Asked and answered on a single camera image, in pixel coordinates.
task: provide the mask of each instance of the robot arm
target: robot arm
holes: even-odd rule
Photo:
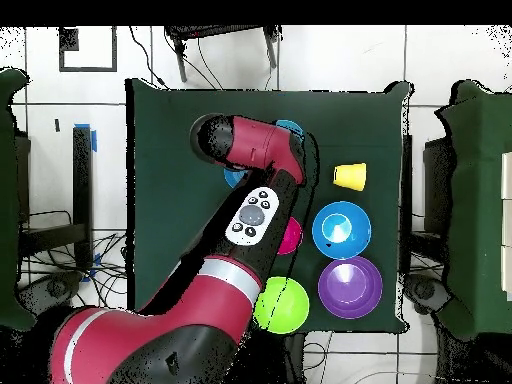
[[[91,307],[66,319],[51,350],[51,384],[221,383],[304,183],[303,152],[286,129],[224,115],[198,119],[191,145],[204,160],[253,172],[143,310]],[[173,279],[186,289],[169,302]]]

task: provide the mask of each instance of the dark green tablecloth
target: dark green tablecloth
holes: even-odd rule
[[[316,137],[320,183],[291,277],[309,294],[311,308],[299,331],[402,332],[395,317],[398,194],[402,152],[402,103],[409,84],[384,93],[162,91],[131,80],[135,118],[135,309],[166,279],[180,255],[230,191],[223,169],[197,159],[189,129],[207,113],[244,115],[261,121],[289,119]],[[312,145],[306,145],[311,158]],[[365,162],[363,192],[332,184],[334,166]],[[307,161],[311,175],[314,161]],[[301,222],[310,187],[302,189],[292,215]],[[361,206],[372,222],[362,256],[383,278],[379,305],[357,320],[331,315],[317,294],[318,278],[330,263],[313,244],[311,224],[326,204],[346,200]],[[292,255],[278,257],[273,275],[286,275]]]
[[[501,289],[501,156],[512,151],[512,95],[483,91],[473,81],[454,89],[438,115],[457,154],[447,276],[455,299],[438,317],[463,340],[512,334],[512,302]]]

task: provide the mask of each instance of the plastic cup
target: plastic cup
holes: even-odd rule
[[[340,187],[363,191],[366,183],[366,164],[340,165],[334,168],[334,181]]]

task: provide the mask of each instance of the floor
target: floor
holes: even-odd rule
[[[18,92],[12,106],[17,125],[32,140],[30,164],[31,212],[72,211],[72,128],[89,123],[97,131],[93,154],[94,238],[126,231],[125,92],[123,80],[144,78],[170,88],[209,88],[189,65],[188,82],[179,77],[174,53],[163,27],[117,28],[117,72],[59,72],[57,28],[0,29],[0,67],[26,70],[28,87]],[[474,26],[283,26],[280,44],[279,89],[380,92],[393,81],[414,84],[410,100],[409,132],[413,136],[413,212],[423,215],[423,145],[445,135],[434,111],[446,105],[452,85],[476,79],[493,91],[512,85],[510,27]],[[80,27],[79,50],[65,53],[66,66],[110,67],[112,29]],[[213,84],[198,45],[187,43],[187,58]],[[220,35],[201,40],[201,52],[223,88],[276,89],[277,72],[269,61],[261,30]],[[62,213],[37,215],[32,227],[66,223]],[[413,217],[422,229],[422,218]],[[100,241],[96,252],[107,248]],[[120,248],[105,260],[123,265]],[[42,262],[48,260],[41,255]],[[31,258],[24,263],[20,284],[46,272],[47,265]],[[109,277],[98,276],[103,283]],[[98,295],[90,282],[81,283],[80,295],[94,304]],[[115,281],[109,305],[123,307],[125,280]],[[430,317],[416,314],[404,300],[403,319],[410,325],[401,335],[310,333],[305,347],[308,384],[431,384],[437,345]]]

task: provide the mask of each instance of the wire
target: wire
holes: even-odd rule
[[[270,62],[270,56],[268,54],[268,50],[267,50],[267,57],[268,57],[268,63],[270,65],[270,75],[268,76],[268,80],[267,80],[267,83],[265,84],[265,91],[267,91],[267,86],[268,86],[268,83],[270,81],[270,78],[272,78],[272,63]]]
[[[48,212],[38,212],[38,213],[31,213],[29,216],[37,216],[37,215],[48,215],[51,213],[65,213],[68,216],[69,223],[72,224],[71,215],[68,211],[48,211]]]
[[[334,334],[334,331],[331,331],[331,335],[329,336],[329,341],[327,342],[327,352],[329,352],[329,346],[331,345],[331,339],[332,335]],[[324,370],[322,371],[322,378],[320,379],[320,384],[324,381],[324,375],[325,375],[325,369],[327,368],[327,360],[324,363]]]
[[[206,69],[208,69],[208,71],[210,71],[210,74],[212,74],[212,77],[215,81],[217,81],[217,84],[219,84],[219,87],[221,90],[224,90],[224,88],[222,87],[221,83],[219,82],[219,80],[217,79],[217,77],[215,75],[213,75],[213,72],[211,71],[211,69],[208,67],[208,65],[206,64],[206,60],[204,60],[204,57],[203,57],[203,52],[201,51],[201,45],[199,44],[199,38],[197,39],[197,47],[199,47],[199,54],[201,55],[201,59],[203,59],[203,63],[204,63],[204,66],[206,66]]]
[[[55,249],[48,250],[47,254],[48,254],[49,258],[50,258],[50,261],[45,261],[45,260],[41,259],[40,257],[38,257],[37,255],[33,255],[33,257],[36,260],[31,259],[31,262],[34,262],[34,263],[37,263],[37,264],[42,264],[42,265],[47,265],[47,266],[56,266],[59,269],[63,269],[63,270],[67,270],[67,271],[81,271],[84,274],[84,276],[90,278],[90,280],[92,281],[92,284],[94,285],[94,289],[96,291],[96,294],[98,295],[98,306],[101,307],[101,303],[103,303],[103,305],[105,307],[108,307],[107,297],[108,297],[108,294],[110,292],[113,292],[113,293],[116,293],[116,294],[120,294],[120,295],[126,294],[126,292],[120,292],[120,291],[114,290],[113,286],[118,281],[118,279],[126,279],[127,277],[126,277],[126,273],[125,272],[120,271],[120,270],[124,269],[123,267],[117,266],[117,265],[114,265],[114,264],[110,264],[110,263],[107,263],[107,262],[103,262],[102,259],[103,259],[103,257],[109,251],[111,251],[116,246],[117,243],[119,243],[119,241],[121,241],[125,237],[126,237],[126,234],[124,234],[122,236],[117,236],[116,237],[116,233],[114,233],[114,234],[112,234],[112,235],[110,235],[108,237],[103,237],[103,238],[99,239],[99,241],[98,240],[93,240],[93,242],[96,242],[95,247],[94,247],[95,249],[102,242],[104,242],[106,240],[108,240],[108,243],[107,243],[106,249],[104,250],[104,252],[100,256],[100,266],[91,267],[91,269],[87,270],[87,271],[84,271],[83,269],[79,269],[76,266],[71,266],[71,264],[76,263],[76,259],[71,254],[71,252],[69,251],[67,246],[64,246],[67,252],[63,252],[63,251],[59,251],[59,250],[55,250]],[[70,258],[73,259],[73,262],[57,262],[55,260],[54,256],[53,256],[52,252],[69,256]],[[103,273],[107,274],[109,276],[107,278],[107,281],[105,283],[101,283],[100,281],[98,281],[97,278],[95,278],[95,276],[92,275],[93,271],[103,272]],[[30,273],[30,274],[44,274],[44,275],[53,274],[53,272],[42,272],[42,271],[29,271],[28,273]],[[107,283],[111,279],[114,279],[114,281],[112,282],[110,287],[108,287]],[[107,291],[107,294],[105,296],[103,296],[102,295],[102,290],[105,287],[108,288],[108,291]]]
[[[437,375],[431,375],[431,374],[419,373],[419,372],[379,371],[379,372],[374,372],[372,374],[368,374],[368,375],[360,378],[354,384],[358,384],[361,381],[363,381],[363,380],[365,380],[365,379],[367,379],[369,377],[373,377],[374,375],[379,375],[379,374],[416,375],[416,376],[431,377],[431,378],[434,378],[434,379],[437,379],[437,380],[457,381],[457,382],[461,382],[461,383],[490,383],[491,382],[489,380],[472,380],[472,379],[460,379],[460,378],[446,378],[446,377],[439,377]]]
[[[148,52],[147,52],[146,48],[135,39],[135,35],[133,34],[133,28],[131,26],[128,26],[128,28],[130,28],[130,33],[132,34],[133,41],[135,42],[135,44],[138,44],[140,46],[140,48],[144,51],[144,54],[146,55],[146,65],[147,65],[147,67],[149,69],[149,72],[151,72],[151,74],[156,78],[156,80],[158,81],[158,83],[160,85],[163,85],[165,88],[167,88],[167,90],[170,90],[170,88],[165,85],[164,80],[162,78],[158,77],[153,72],[153,70],[151,69],[151,66],[149,65],[149,55],[148,55]]]
[[[85,303],[85,300],[82,299],[82,296],[80,296],[78,293],[76,295],[81,300],[81,302],[84,304],[84,306],[87,306],[87,303]]]
[[[416,259],[418,259],[418,261],[420,261],[421,263],[425,264],[425,266],[426,266],[427,268],[431,268],[431,266],[430,266],[429,264],[427,264],[423,259],[421,259],[421,258],[420,258],[420,256],[418,256],[417,254],[415,254],[415,253],[412,253],[412,252],[411,252],[411,255],[412,255],[412,256],[414,256]],[[434,271],[434,270],[432,270],[432,272],[434,272],[435,274],[437,274],[440,278],[443,278],[443,277],[442,277],[442,275],[441,275],[441,274],[439,274],[438,272],[436,272],[436,271]]]
[[[191,64],[191,63],[190,63],[190,62],[185,58],[185,55],[184,55],[184,54],[180,54],[180,55],[178,55],[178,53],[176,53],[176,50],[174,50],[174,48],[173,48],[173,47],[171,46],[171,44],[169,43],[169,40],[167,39],[167,36],[166,36],[166,33],[165,33],[165,28],[164,28],[164,39],[165,39],[165,41],[166,41],[167,45],[168,45],[168,46],[171,48],[171,50],[174,52],[174,54],[176,54],[177,56],[181,56],[181,58],[182,58],[185,62],[187,62],[190,66],[192,66],[192,68],[194,68],[194,69],[199,73],[199,75],[201,75],[201,76],[202,76],[202,77],[203,77],[203,78],[208,82],[208,84],[210,84],[210,85],[212,86],[212,88],[213,88],[214,90],[217,90],[217,88],[216,88],[216,87],[215,87],[215,86],[210,82],[210,80],[209,80],[208,78],[206,78],[206,77],[204,76],[204,74],[203,74],[199,69],[197,69],[194,65],[192,65],[192,64]]]
[[[418,215],[418,214],[416,214],[416,213],[411,213],[411,215],[412,215],[412,216],[416,216],[416,217],[418,217],[418,218],[425,218],[425,215]]]
[[[324,352],[324,356],[322,357],[322,360],[316,364],[316,365],[313,365],[311,367],[306,367],[304,368],[304,371],[308,371],[308,370],[312,370],[313,368],[317,368],[319,367],[320,365],[322,365],[324,363],[324,361],[327,359],[327,351],[324,349],[324,347],[320,344],[320,343],[316,343],[316,342],[311,342],[311,343],[306,343],[304,345],[304,349],[306,349],[307,346],[310,346],[310,345],[317,345],[317,346],[320,346],[320,349],[323,350]]]

